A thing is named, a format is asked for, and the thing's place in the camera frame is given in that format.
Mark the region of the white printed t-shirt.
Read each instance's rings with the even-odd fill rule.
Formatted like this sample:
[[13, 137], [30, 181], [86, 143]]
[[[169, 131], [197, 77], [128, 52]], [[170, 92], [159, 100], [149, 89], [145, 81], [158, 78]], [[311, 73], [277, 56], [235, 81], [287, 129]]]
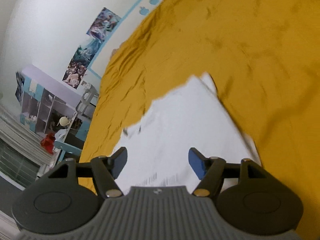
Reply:
[[260, 161], [254, 141], [236, 127], [208, 73], [191, 76], [154, 100], [139, 122], [123, 129], [117, 147], [128, 154], [116, 180], [124, 193], [132, 186], [185, 186], [193, 191], [199, 178], [188, 161], [192, 147], [228, 163]]

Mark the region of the blue wooden chair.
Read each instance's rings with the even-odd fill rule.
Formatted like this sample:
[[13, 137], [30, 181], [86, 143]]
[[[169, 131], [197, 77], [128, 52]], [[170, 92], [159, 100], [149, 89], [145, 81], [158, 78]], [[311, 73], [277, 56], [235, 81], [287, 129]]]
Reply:
[[56, 163], [60, 163], [61, 161], [72, 158], [75, 160], [80, 159], [80, 155], [82, 149], [75, 147], [73, 145], [67, 144], [64, 141], [56, 140], [54, 142], [54, 147], [60, 150]]

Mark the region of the red bag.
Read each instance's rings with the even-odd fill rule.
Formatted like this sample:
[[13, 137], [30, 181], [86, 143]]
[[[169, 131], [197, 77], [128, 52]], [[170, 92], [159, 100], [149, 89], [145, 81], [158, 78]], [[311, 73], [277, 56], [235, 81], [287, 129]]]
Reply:
[[41, 147], [44, 148], [49, 154], [53, 155], [53, 148], [55, 142], [55, 134], [49, 133], [40, 142]]

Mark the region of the cream round hat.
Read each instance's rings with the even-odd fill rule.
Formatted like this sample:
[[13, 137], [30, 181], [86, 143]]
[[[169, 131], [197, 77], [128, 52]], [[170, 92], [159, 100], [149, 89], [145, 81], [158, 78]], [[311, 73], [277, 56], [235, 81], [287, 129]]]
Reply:
[[62, 116], [59, 120], [59, 125], [62, 127], [67, 127], [70, 125], [70, 123], [71, 123], [71, 119], [69, 119], [66, 116]]

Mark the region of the purple blue shelf unit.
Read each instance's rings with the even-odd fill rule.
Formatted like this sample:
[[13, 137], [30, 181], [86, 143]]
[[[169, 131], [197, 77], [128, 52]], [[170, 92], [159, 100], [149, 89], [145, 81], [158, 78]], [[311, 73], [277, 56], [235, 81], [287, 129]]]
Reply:
[[24, 77], [20, 122], [44, 138], [58, 130], [59, 118], [71, 119], [81, 96], [37, 67], [28, 65]]

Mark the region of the mustard yellow bed comforter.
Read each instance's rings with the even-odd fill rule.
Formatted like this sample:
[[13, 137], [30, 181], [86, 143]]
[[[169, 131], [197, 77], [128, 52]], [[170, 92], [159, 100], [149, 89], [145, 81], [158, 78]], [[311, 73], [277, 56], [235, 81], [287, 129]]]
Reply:
[[153, 99], [208, 72], [319, 239], [319, 0], [163, 0], [112, 56], [81, 155], [112, 151]]

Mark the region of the anime poster strip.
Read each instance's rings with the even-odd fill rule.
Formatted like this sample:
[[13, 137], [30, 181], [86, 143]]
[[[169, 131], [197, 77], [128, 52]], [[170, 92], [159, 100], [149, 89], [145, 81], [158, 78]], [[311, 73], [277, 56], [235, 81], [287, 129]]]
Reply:
[[121, 18], [106, 7], [99, 12], [87, 31], [88, 38], [76, 49], [62, 81], [77, 89], [89, 65], [106, 38], [117, 26]]

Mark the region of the white blue bed headboard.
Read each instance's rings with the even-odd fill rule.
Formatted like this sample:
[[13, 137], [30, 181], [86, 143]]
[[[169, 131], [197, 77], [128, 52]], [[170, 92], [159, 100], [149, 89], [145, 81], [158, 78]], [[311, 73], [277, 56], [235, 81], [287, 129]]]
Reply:
[[93, 57], [85, 74], [86, 80], [100, 80], [103, 77], [106, 66], [110, 60], [112, 51], [119, 48], [131, 34], [138, 28], [141, 22], [163, 0], [137, 0], [129, 11], [121, 18], [117, 26], [107, 36], [100, 49]]

